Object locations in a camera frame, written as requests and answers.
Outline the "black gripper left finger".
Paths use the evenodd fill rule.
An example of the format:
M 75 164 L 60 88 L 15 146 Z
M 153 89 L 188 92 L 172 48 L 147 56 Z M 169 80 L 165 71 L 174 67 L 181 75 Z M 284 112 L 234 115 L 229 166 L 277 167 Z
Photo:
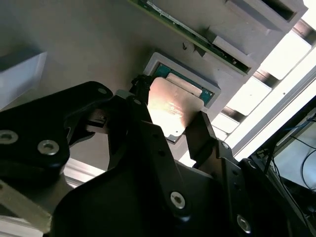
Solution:
M 0 175 L 36 186 L 52 183 L 69 160 L 70 147 L 97 129 L 109 135 L 115 167 L 121 161 L 174 161 L 139 97 L 122 98 L 89 81 L 1 112 Z

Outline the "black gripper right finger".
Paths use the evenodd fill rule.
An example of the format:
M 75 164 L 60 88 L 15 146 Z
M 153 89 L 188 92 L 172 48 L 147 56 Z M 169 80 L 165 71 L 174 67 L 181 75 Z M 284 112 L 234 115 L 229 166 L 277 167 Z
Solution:
M 200 111 L 185 134 L 194 168 L 209 174 L 219 214 L 217 222 L 232 237 L 305 237 L 307 225 L 292 203 L 255 161 L 236 161 L 231 148 L 216 138 L 206 113 Z

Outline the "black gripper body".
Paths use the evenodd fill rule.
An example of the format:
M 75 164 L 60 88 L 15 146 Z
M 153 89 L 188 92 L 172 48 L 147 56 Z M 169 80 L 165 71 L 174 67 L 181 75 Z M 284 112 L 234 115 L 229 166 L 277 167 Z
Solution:
M 121 161 L 79 186 L 57 206 L 54 237 L 234 236 L 227 205 L 228 178 L 238 168 L 225 160 L 210 175 L 173 160 Z

